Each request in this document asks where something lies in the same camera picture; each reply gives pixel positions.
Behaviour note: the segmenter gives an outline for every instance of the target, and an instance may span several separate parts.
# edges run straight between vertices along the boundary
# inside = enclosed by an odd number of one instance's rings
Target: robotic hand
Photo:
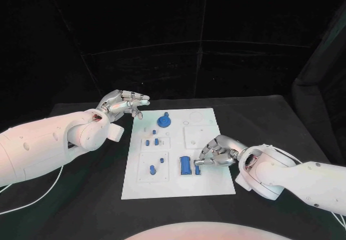
[[[112,124],[124,113],[143,118],[137,109],[150,97],[109,92],[95,109],[45,118],[0,133],[0,187],[33,179],[96,150],[107,138],[120,141],[124,128]]]
[[[209,151],[213,157],[205,158]],[[305,204],[346,216],[346,167],[314,161],[301,163],[277,147],[265,144],[246,147],[223,135],[209,142],[193,162],[226,167],[236,161],[235,182],[248,191],[275,200],[285,188]]]

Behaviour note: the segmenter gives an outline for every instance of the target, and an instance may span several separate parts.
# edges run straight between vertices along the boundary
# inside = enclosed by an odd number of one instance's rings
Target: blue object
[[[166,128],[171,124],[171,119],[169,117],[169,113],[166,112],[163,116],[158,117],[157,119],[157,125],[161,128]]]
[[[182,175],[192,174],[192,167],[190,167],[190,157],[182,156],[180,157],[180,169],[182,169]]]
[[[194,165],[194,174],[200,175],[200,166],[199,165]]]
[[[156,175],[157,171],[156,171],[156,167],[154,165],[150,166],[150,174],[151,175]]]

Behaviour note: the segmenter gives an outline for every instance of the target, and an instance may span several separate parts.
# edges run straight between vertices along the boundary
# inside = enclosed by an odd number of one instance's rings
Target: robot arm
[[[96,150],[107,138],[120,141],[124,129],[112,124],[131,113],[143,118],[137,106],[150,97],[115,90],[95,109],[21,124],[0,134],[0,187],[33,179]]]
[[[212,151],[210,158],[205,158],[207,151]],[[194,164],[231,166],[238,161],[235,182],[248,191],[275,200],[288,189],[308,205],[346,216],[346,167],[313,161],[295,165],[294,160],[272,146],[246,147],[219,135],[202,150]]]

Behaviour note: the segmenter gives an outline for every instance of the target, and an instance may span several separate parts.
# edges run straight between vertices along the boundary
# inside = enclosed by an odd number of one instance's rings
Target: black table
[[[95,106],[96,103],[58,104],[50,116]],[[303,162],[329,162],[281,96],[156,100],[141,110],[186,108],[213,108],[220,133],[245,145],[271,144]],[[239,224],[294,240],[346,237],[330,212],[305,205],[287,190],[275,201],[236,183],[235,195],[121,200],[131,116],[125,115],[115,124],[124,127],[121,141],[107,140],[96,151],[63,167],[56,186],[34,205],[0,215],[1,239],[117,240],[161,225],[194,221]],[[235,179],[238,167],[229,169]],[[0,211],[36,200],[58,173],[59,169],[16,183],[0,196]]]

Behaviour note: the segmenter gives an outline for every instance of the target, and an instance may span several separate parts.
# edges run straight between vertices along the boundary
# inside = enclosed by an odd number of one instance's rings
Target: white board
[[[169,113],[170,126],[157,119]],[[194,174],[193,160],[220,134],[212,108],[141,111],[134,118],[121,199],[150,199],[235,194],[228,167],[203,165]],[[190,157],[190,175],[182,175],[180,157]]]

